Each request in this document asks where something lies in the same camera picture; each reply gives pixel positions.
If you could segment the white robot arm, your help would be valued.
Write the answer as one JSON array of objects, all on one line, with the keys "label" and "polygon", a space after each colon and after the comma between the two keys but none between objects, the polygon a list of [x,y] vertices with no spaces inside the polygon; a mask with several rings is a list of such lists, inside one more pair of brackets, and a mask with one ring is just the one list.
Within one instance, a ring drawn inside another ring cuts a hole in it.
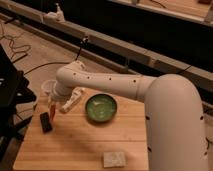
[{"label": "white robot arm", "polygon": [[150,171],[208,171],[202,100],[187,78],[177,74],[91,73],[75,61],[58,69],[51,96],[56,101],[65,100],[76,87],[144,104]]}]

